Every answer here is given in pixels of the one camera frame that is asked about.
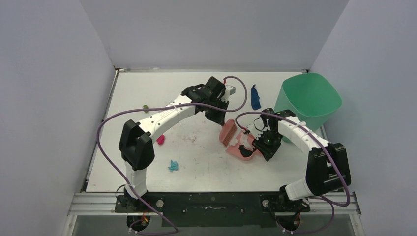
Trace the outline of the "pink hand brush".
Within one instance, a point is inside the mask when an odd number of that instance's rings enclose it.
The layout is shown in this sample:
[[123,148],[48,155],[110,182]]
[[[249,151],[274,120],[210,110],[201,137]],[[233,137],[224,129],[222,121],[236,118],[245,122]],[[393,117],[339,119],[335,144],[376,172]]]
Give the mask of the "pink hand brush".
[[222,129],[219,134],[219,141],[224,146],[227,147],[234,137],[237,131],[236,122],[233,119],[229,119],[222,126]]

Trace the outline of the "pink plastic dustpan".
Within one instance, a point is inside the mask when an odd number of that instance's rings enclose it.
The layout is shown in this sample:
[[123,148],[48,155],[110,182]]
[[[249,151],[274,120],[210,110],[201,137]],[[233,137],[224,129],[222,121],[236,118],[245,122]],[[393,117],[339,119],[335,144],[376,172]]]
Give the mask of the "pink plastic dustpan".
[[243,161],[250,161],[255,156],[263,157],[260,151],[253,145],[254,140],[255,137],[252,134],[245,134],[245,132],[241,131],[229,142],[226,153]]

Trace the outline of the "dark blue paper strip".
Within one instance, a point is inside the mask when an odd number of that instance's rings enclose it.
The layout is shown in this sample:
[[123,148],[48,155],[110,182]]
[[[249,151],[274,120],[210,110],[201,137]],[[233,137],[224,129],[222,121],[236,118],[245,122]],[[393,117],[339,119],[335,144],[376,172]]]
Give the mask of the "dark blue paper strip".
[[260,97],[255,84],[251,87],[251,107],[253,110],[258,110],[262,107],[260,104]]

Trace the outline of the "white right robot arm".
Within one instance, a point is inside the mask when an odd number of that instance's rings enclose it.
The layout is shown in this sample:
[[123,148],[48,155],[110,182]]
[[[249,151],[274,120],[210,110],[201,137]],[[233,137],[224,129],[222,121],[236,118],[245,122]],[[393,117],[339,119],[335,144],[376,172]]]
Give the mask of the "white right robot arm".
[[266,161],[275,155],[284,137],[307,155],[305,176],[280,188],[287,200],[321,196],[339,189],[349,191],[351,175],[347,152],[341,143],[334,144],[316,135],[289,110],[275,113],[266,109],[259,115],[266,130],[252,144]]

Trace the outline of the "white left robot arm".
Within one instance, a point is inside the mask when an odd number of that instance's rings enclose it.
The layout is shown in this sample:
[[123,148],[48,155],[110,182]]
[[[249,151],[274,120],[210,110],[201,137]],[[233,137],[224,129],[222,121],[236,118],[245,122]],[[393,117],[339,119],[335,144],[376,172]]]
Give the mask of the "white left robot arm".
[[153,145],[162,134],[199,112],[203,112],[208,120],[224,125],[229,97],[235,91],[235,87],[210,77],[205,84],[185,88],[166,110],[138,122],[128,120],[119,142],[129,181],[125,195],[137,199],[147,193],[146,168],[155,158]]

